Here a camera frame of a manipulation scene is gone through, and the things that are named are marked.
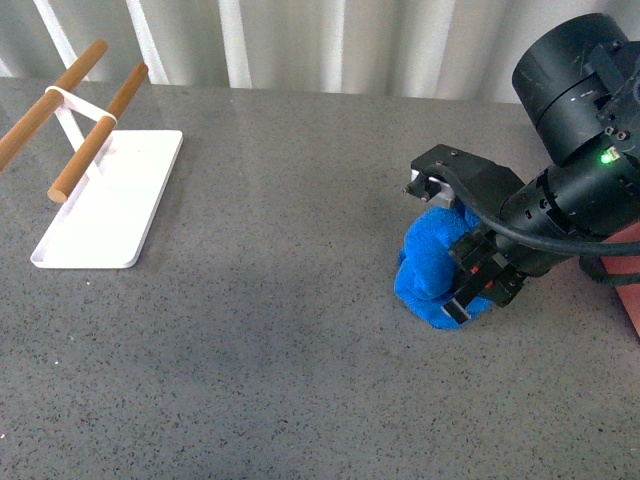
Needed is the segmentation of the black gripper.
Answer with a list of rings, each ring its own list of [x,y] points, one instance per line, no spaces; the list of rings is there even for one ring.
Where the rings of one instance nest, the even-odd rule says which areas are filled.
[[[524,183],[500,216],[481,222],[451,249],[454,293],[441,310],[456,323],[472,319],[477,297],[508,304],[528,277],[540,277],[573,256],[587,256],[615,231],[612,164],[550,166]]]

